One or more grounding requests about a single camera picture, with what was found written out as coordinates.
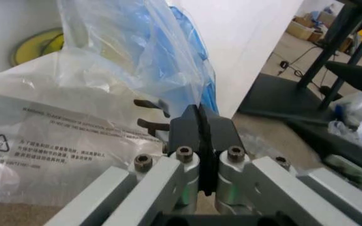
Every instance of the metal frame leg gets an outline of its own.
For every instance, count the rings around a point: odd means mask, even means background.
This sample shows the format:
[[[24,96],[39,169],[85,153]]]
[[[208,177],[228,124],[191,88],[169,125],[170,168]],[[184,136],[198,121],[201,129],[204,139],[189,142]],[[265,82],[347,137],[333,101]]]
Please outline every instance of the metal frame leg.
[[[362,21],[362,9],[356,8],[353,15],[350,16],[347,22],[343,25],[341,32],[335,35],[330,44],[322,51],[318,58],[314,61],[307,73],[298,82],[297,89],[306,88],[312,81],[315,75],[325,65],[329,58],[339,48],[340,44],[347,38],[347,36],[353,31],[353,29]]]
[[[356,49],[352,57],[350,58],[348,65],[356,65],[362,57],[362,42],[360,46]],[[337,78],[335,83],[333,84],[330,92],[325,96],[321,105],[319,106],[319,110],[325,110],[328,108],[329,104],[333,101],[333,98],[336,96],[339,89],[342,87],[345,81],[341,78]]]

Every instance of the concrete floor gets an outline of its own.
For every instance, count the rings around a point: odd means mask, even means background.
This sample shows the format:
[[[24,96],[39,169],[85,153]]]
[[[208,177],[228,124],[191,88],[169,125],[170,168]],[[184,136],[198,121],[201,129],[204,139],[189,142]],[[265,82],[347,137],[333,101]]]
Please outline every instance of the concrete floor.
[[[268,62],[263,67],[262,72],[276,75],[278,71],[281,70],[279,63],[282,59],[291,62],[312,46],[313,44],[307,41],[299,40],[285,33],[274,50],[276,54],[270,56]],[[321,49],[319,48],[311,50],[301,60],[297,61],[293,67],[305,72],[320,52]],[[339,56],[336,57],[336,61],[339,62],[347,62],[348,59],[349,56],[343,53],[340,53]],[[325,69],[317,74],[313,80],[316,84],[320,84],[324,72]],[[281,77],[294,81],[299,80],[298,77],[293,75],[291,69],[284,72]],[[335,75],[329,72],[323,84],[330,86],[335,79]],[[311,84],[310,89],[318,96],[321,96],[314,85]],[[356,92],[356,89],[348,84],[345,84],[340,91],[342,95],[354,92]],[[246,116],[239,113],[233,117],[233,121],[239,131],[244,131],[244,134],[242,135],[246,135],[248,131],[252,136],[261,137],[267,145],[277,149],[299,169],[305,170],[321,166],[311,148],[284,123],[276,120]],[[250,150],[252,148],[251,145],[245,144],[246,149]],[[213,207],[213,200],[213,196],[205,197],[202,193],[199,193],[197,214],[217,214],[217,211]],[[59,207],[0,203],[0,225],[42,225],[59,210]]]

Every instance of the black platform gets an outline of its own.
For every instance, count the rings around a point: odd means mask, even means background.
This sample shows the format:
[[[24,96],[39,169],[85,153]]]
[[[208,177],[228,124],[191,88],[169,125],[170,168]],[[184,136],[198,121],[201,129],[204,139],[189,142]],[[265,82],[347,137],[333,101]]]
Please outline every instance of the black platform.
[[[293,119],[327,125],[336,118],[332,109],[319,111],[321,100],[297,82],[260,73],[242,101],[239,111],[281,120]]]

